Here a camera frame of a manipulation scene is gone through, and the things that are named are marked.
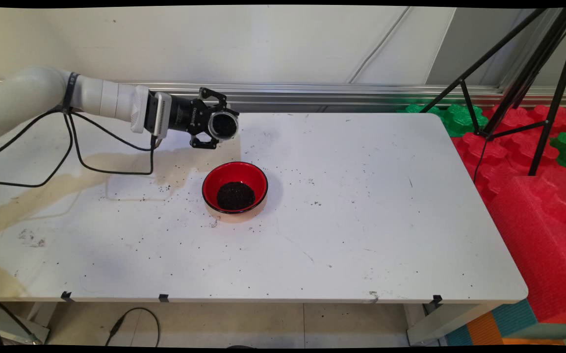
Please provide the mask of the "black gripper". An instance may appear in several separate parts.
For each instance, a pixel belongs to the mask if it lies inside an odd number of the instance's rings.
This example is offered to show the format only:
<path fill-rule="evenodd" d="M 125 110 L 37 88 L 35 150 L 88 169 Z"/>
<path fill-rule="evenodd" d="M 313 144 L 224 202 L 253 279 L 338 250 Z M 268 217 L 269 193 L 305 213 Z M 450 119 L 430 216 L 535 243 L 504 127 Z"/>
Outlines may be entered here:
<path fill-rule="evenodd" d="M 195 149 L 215 150 L 219 139 L 211 137 L 209 119 L 213 115 L 229 113 L 227 96 L 206 87 L 199 89 L 198 99 L 171 96 L 170 116 L 167 129 L 187 132 L 190 146 Z M 205 133 L 210 139 L 202 141 L 198 134 Z"/>

